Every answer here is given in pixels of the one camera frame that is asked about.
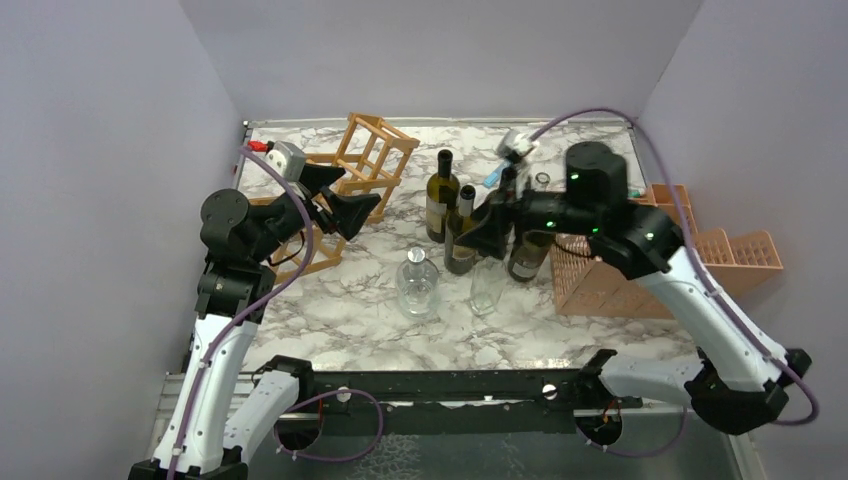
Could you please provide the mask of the green wine bottle brown label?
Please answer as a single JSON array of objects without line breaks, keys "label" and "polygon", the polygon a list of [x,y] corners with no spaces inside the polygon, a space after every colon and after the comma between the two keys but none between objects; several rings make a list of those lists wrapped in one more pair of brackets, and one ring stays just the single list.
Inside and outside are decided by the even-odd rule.
[{"label": "green wine bottle brown label", "polygon": [[475,187],[470,184],[462,186],[456,208],[446,218],[444,265],[455,275],[470,272],[476,259],[476,251],[458,241],[463,234],[476,225],[472,218],[475,199]]}]

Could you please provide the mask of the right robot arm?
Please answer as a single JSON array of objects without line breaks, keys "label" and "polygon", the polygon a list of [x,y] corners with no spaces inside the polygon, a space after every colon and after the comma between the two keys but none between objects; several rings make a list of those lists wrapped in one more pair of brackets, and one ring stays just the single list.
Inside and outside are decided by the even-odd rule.
[{"label": "right robot arm", "polygon": [[524,178],[533,148],[530,140],[507,140],[497,148],[508,167],[481,221],[460,236],[460,244],[501,260],[510,231],[582,236],[591,258],[649,291],[698,350],[668,363],[603,350],[581,369],[579,398],[592,407],[617,397],[659,400],[689,408],[730,435],[781,424],[787,388],[802,385],[810,356],[756,327],[720,289],[678,221],[630,198],[623,157],[600,142],[577,143],[565,153],[564,190],[538,191]]}]

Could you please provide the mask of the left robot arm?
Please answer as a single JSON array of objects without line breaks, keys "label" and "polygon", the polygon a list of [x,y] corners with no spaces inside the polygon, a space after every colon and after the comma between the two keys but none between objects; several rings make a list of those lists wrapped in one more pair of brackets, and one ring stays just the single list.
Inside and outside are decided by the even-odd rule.
[{"label": "left robot arm", "polygon": [[277,356],[271,370],[237,409],[231,408],[244,357],[266,304],[292,284],[276,282],[267,260],[299,233],[359,233],[380,195],[341,195],[332,185],[341,167],[306,164],[284,194],[256,205],[240,191],[218,190],[204,201],[200,238],[206,265],[197,287],[197,318],[186,378],[174,412],[149,460],[134,464],[132,479],[245,479],[249,463],[278,418],[302,410],[314,397],[310,362]]}]

